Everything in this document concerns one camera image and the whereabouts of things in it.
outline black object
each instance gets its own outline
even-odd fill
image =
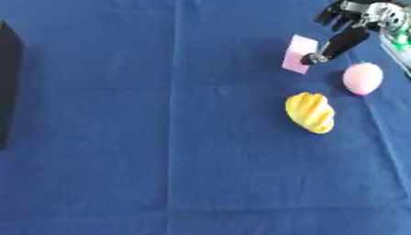
[[[23,44],[6,22],[0,22],[0,150],[6,147],[17,100]]]

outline blue cloth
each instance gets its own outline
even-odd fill
[[[281,69],[329,1],[3,0],[26,44],[0,234],[409,235],[411,83],[376,35],[302,76]],[[341,71],[383,85],[350,95]],[[296,126],[319,92],[336,127]]]

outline yellow croissant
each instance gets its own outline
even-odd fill
[[[291,96],[285,103],[285,110],[295,123],[316,134],[325,134],[334,128],[335,111],[322,94]]]

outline pink sphere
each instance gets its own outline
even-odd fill
[[[369,62],[358,63],[347,69],[342,81],[353,94],[367,95],[380,86],[383,71]]]

